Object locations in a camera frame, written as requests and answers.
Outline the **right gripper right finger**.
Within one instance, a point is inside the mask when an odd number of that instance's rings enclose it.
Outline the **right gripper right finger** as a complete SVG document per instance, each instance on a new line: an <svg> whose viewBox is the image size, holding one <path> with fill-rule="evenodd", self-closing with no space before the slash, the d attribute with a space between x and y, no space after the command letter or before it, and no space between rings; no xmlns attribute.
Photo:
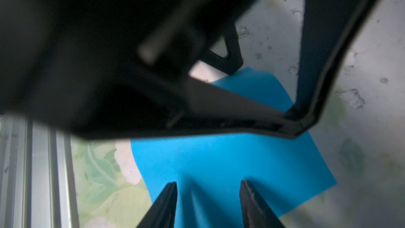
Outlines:
<svg viewBox="0 0 405 228"><path fill-rule="evenodd" d="M239 198L244 228L285 228L251 181L241 181Z"/></svg>

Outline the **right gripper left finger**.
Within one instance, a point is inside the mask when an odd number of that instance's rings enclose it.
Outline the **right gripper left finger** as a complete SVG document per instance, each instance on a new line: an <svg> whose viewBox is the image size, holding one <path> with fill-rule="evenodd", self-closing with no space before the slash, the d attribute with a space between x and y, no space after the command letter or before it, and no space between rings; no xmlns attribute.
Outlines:
<svg viewBox="0 0 405 228"><path fill-rule="evenodd" d="M137 228L173 228L177 207L177 184L168 183Z"/></svg>

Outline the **blue paper sheet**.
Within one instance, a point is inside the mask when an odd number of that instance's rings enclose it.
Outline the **blue paper sheet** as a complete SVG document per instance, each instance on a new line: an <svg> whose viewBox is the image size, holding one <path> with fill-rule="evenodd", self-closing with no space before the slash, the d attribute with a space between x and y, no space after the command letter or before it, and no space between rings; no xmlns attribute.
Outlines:
<svg viewBox="0 0 405 228"><path fill-rule="evenodd" d="M131 148L152 200L176 182L176 228L241 228L243 180L277 216L336 184L309 133L294 140L252 134L133 139Z"/></svg>

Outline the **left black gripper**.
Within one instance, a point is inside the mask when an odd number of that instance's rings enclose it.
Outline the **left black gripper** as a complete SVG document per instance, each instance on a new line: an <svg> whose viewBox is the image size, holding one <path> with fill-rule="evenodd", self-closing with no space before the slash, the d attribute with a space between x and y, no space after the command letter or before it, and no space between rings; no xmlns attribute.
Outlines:
<svg viewBox="0 0 405 228"><path fill-rule="evenodd" d="M189 76L255 0L1 0L1 113L87 139L263 133L276 111Z"/></svg>

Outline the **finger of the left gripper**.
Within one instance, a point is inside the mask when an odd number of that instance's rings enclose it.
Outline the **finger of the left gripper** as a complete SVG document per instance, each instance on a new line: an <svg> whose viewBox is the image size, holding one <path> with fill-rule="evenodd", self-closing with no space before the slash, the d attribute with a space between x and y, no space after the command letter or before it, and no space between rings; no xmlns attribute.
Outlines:
<svg viewBox="0 0 405 228"><path fill-rule="evenodd" d="M189 79L186 135L254 133L296 138L320 119L345 53L378 0L305 0L295 104L287 111Z"/></svg>
<svg viewBox="0 0 405 228"><path fill-rule="evenodd" d="M218 54L209 50L199 60L227 75L233 75L244 64L235 24L229 25L224 30L223 38L227 52L225 56L219 56Z"/></svg>

